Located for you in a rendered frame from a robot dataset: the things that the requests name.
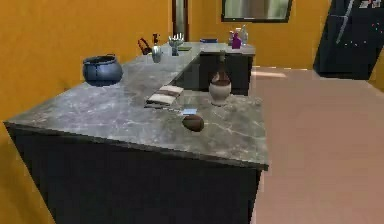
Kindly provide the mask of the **silver goblet cup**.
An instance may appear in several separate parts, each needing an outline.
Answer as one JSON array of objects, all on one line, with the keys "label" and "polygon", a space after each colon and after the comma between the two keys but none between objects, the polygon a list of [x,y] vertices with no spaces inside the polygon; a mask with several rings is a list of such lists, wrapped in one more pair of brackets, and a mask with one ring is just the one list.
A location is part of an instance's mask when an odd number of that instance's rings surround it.
[{"label": "silver goblet cup", "polygon": [[168,43],[172,49],[172,55],[178,56],[178,47],[184,42],[184,35],[182,33],[177,33],[173,37],[168,37]]}]

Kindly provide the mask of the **dark marble-top kitchen counter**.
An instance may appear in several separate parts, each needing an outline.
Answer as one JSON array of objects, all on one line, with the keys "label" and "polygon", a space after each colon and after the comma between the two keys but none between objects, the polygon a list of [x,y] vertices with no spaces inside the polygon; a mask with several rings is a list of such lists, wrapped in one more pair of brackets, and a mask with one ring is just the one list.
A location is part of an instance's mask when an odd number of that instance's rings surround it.
[{"label": "dark marble-top kitchen counter", "polygon": [[[122,80],[80,84],[6,121],[6,129],[55,224],[250,224],[268,168],[262,102],[249,95],[251,46],[189,42],[125,63]],[[231,93],[211,103],[226,52]],[[165,85],[167,105],[146,100]],[[204,129],[185,128],[196,108]]]}]

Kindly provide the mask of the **dark red framed door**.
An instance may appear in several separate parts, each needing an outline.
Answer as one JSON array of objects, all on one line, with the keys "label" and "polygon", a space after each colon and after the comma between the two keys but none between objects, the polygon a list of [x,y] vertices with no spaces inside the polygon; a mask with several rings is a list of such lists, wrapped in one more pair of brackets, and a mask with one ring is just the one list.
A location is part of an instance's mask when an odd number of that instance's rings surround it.
[{"label": "dark red framed door", "polygon": [[188,0],[171,0],[173,34],[182,34],[189,41]]}]

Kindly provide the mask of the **brown and white vase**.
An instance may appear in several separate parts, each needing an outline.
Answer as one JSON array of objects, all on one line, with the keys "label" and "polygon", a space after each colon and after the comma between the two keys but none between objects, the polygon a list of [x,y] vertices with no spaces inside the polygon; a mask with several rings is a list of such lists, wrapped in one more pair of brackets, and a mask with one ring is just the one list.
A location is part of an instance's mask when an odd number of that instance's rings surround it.
[{"label": "brown and white vase", "polygon": [[231,93],[231,81],[226,74],[226,52],[220,51],[218,72],[214,75],[209,85],[209,94],[212,97],[211,103],[215,106],[224,106],[226,99]]}]

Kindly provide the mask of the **dark framed window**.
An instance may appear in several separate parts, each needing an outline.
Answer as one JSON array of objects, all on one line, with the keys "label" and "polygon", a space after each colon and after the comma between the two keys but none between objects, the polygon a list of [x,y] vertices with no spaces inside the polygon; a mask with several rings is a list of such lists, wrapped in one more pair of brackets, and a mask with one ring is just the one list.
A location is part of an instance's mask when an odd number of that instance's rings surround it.
[{"label": "dark framed window", "polygon": [[222,0],[222,22],[287,23],[293,0]]}]

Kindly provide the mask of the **striped brown white cloth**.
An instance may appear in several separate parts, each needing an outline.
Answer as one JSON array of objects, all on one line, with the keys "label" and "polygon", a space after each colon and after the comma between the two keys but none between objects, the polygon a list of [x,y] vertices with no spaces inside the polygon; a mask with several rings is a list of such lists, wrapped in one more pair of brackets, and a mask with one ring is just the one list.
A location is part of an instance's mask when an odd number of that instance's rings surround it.
[{"label": "striped brown white cloth", "polygon": [[158,89],[154,94],[152,94],[146,100],[146,103],[169,106],[182,92],[182,87],[165,85]]}]

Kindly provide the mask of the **brown oval potato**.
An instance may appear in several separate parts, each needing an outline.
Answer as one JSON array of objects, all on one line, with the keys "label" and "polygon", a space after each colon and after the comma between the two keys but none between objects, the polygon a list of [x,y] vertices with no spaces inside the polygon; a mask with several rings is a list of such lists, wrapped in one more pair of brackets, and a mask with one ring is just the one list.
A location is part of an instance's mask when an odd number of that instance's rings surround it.
[{"label": "brown oval potato", "polygon": [[198,115],[185,116],[182,124],[185,128],[194,132],[200,132],[204,129],[204,120]]}]

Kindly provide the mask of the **dark blue round pot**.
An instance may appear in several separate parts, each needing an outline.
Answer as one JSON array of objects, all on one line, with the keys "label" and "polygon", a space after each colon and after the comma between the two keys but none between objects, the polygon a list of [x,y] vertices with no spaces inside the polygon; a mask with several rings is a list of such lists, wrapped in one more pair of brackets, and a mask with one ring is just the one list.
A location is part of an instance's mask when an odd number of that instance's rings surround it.
[{"label": "dark blue round pot", "polygon": [[98,87],[116,84],[123,76],[122,66],[114,54],[85,58],[82,73],[88,84]]}]

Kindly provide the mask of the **grey metal pitcher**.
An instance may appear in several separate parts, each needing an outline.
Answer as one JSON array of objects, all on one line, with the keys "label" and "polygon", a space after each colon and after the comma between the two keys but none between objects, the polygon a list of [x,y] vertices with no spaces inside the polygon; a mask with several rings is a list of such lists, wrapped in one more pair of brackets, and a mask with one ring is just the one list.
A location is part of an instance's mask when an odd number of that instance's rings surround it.
[{"label": "grey metal pitcher", "polygon": [[162,57],[161,47],[158,45],[154,45],[152,48],[152,59],[154,63],[159,63]]}]

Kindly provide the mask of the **black fridge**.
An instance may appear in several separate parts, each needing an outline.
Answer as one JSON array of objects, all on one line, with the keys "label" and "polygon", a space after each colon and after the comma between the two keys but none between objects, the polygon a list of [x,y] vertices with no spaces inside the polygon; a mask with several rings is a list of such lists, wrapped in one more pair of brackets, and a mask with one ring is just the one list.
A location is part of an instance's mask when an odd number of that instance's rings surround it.
[{"label": "black fridge", "polygon": [[325,78],[368,80],[384,48],[384,0],[355,0],[339,44],[337,9],[331,0],[313,69]]}]

